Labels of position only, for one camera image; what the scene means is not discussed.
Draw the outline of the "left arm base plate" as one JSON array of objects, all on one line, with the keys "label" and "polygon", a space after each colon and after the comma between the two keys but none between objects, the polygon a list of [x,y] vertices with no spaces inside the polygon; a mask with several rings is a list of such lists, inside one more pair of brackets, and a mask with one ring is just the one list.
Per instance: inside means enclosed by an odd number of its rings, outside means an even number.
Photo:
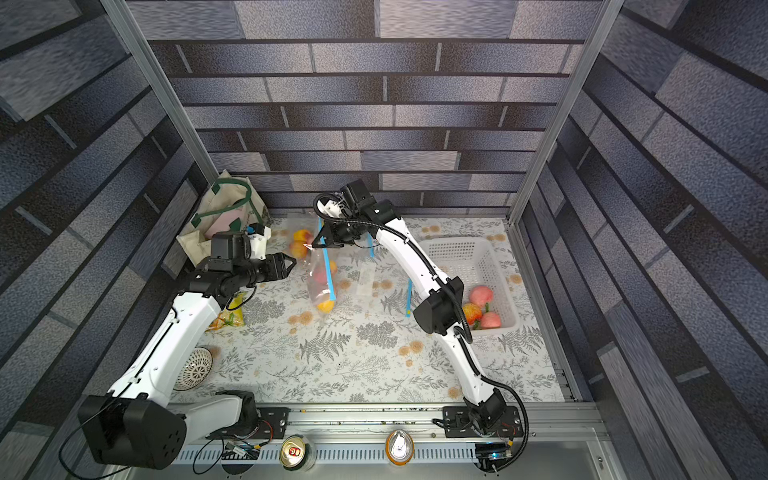
[{"label": "left arm base plate", "polygon": [[286,407],[258,407],[258,422],[256,429],[250,436],[251,439],[282,440],[288,426],[290,409]]}]

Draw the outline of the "white plastic mesh basket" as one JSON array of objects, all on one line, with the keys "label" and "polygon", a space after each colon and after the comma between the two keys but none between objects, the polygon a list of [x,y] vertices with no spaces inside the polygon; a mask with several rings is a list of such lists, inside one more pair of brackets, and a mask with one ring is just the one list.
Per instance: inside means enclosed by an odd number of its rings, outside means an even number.
[{"label": "white plastic mesh basket", "polygon": [[476,287],[484,286],[493,291],[489,310],[500,316],[501,326],[475,330],[475,338],[503,335],[521,327],[522,322],[489,241],[479,237],[439,238],[425,240],[420,247],[448,277],[458,276],[462,280],[463,303],[469,302],[469,295]]}]

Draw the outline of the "clear zip-top bag blue zipper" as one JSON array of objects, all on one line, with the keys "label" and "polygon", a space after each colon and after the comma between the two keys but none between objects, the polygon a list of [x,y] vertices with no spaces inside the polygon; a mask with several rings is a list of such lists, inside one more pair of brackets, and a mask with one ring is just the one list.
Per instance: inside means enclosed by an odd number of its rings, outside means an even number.
[{"label": "clear zip-top bag blue zipper", "polygon": [[[374,255],[373,251],[379,246],[378,242],[371,236],[368,229],[363,225],[355,225],[348,222],[329,222],[326,219],[316,216],[315,226],[308,229],[313,231],[317,226],[317,219],[323,221],[324,227],[321,234],[325,237],[326,248],[329,250],[342,249],[346,246],[354,246],[360,249],[367,250],[371,256]],[[289,245],[286,247],[286,253],[289,254]]]}]

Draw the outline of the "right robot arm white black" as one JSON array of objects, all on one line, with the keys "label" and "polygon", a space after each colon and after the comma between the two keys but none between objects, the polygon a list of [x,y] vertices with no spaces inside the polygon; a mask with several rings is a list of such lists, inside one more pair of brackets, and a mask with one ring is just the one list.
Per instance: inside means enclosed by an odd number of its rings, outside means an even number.
[{"label": "right robot arm white black", "polygon": [[428,257],[391,202],[376,200],[363,181],[355,180],[338,193],[318,194],[313,210],[322,220],[313,247],[352,246],[368,233],[408,275],[420,299],[413,311],[415,321],[441,345],[453,367],[472,429],[481,436],[503,428],[527,436],[529,420],[520,395],[488,378],[472,350],[472,331],[460,303],[462,280],[448,276]]}]

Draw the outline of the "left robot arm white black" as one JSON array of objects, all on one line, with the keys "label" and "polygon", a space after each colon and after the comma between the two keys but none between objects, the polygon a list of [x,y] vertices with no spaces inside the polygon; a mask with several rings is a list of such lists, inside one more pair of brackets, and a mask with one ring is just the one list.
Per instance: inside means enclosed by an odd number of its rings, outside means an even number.
[{"label": "left robot arm white black", "polygon": [[163,469],[189,442],[247,439],[262,424],[250,392],[226,390],[178,410],[169,409],[175,384],[209,325],[237,294],[287,278],[295,259],[269,254],[269,228],[213,236],[210,256],[185,277],[159,330],[107,394],[89,396],[78,410],[79,430],[103,465]]}]

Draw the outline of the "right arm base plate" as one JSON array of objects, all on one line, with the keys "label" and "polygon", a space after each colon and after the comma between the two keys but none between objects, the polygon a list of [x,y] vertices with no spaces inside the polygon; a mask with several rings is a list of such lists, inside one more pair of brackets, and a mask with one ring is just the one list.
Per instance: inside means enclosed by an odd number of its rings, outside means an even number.
[{"label": "right arm base plate", "polygon": [[483,420],[467,406],[445,406],[439,424],[447,438],[523,438],[525,429],[519,409],[508,406],[498,419]]}]

